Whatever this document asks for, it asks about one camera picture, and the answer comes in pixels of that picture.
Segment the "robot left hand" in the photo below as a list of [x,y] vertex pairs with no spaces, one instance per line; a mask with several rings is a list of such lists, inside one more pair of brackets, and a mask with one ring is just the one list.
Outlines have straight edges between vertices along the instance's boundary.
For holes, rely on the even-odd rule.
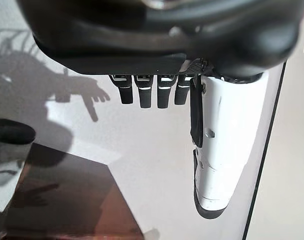
[[304,0],[19,0],[40,50],[83,75],[107,75],[123,104],[190,104],[194,202],[227,208],[256,138],[269,69],[293,52]]

